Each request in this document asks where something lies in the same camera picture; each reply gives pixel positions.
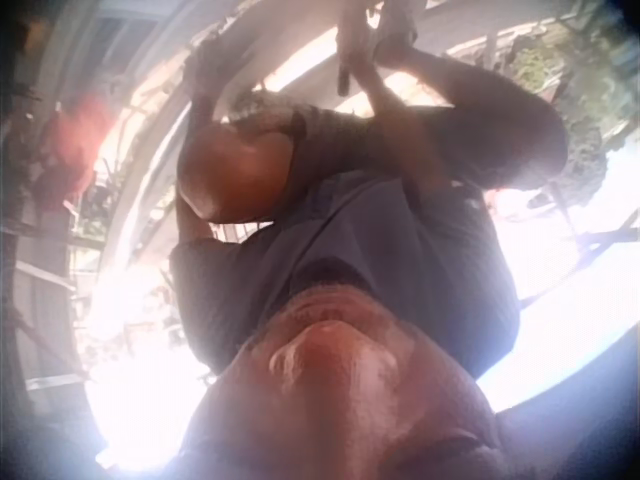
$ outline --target red object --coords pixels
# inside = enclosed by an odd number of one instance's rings
[[[85,94],[73,109],[51,119],[43,144],[56,165],[36,182],[34,197],[41,209],[58,209],[91,185],[100,147],[115,122],[107,103],[94,94]]]

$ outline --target man's hand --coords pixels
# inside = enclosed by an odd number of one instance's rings
[[[372,62],[372,35],[364,6],[364,0],[355,0],[343,15],[337,38],[340,61],[367,94],[392,163],[422,191],[448,188],[451,181],[430,133],[385,85]]]
[[[390,35],[378,42],[374,50],[374,59],[381,67],[398,70],[405,64],[412,49],[406,35]]]
[[[183,81],[192,96],[218,96],[246,63],[245,51],[231,49],[228,43],[225,35],[208,38],[187,58]]]

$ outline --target man's elbow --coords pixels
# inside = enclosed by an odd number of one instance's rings
[[[552,179],[560,174],[567,164],[569,156],[569,140],[564,122],[555,109],[548,108],[539,116],[534,127],[537,132],[536,157],[539,172],[546,179]]]

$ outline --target shirt sleeve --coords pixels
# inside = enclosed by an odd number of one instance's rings
[[[371,167],[363,148],[369,122],[310,105],[298,107],[294,118],[301,123],[300,133],[294,137],[289,177],[272,217],[295,205],[325,179]]]
[[[178,245],[170,256],[170,268],[180,318],[196,358],[218,373],[232,359],[242,333],[240,325],[225,322],[221,309],[227,291],[220,285],[233,256],[234,245],[216,239]]]
[[[441,276],[433,290],[444,328],[435,340],[478,378],[511,351],[520,321],[493,221],[475,187],[453,186],[413,203]]]
[[[484,190],[530,190],[549,180],[544,162],[519,151],[520,129],[461,108],[418,111],[453,178]]]

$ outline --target dark blue t-shirt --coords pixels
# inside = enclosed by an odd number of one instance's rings
[[[512,277],[469,186],[422,196],[378,172],[337,174],[244,243],[179,245],[171,264],[187,338],[216,373],[323,271],[368,290],[476,378],[518,331]]]

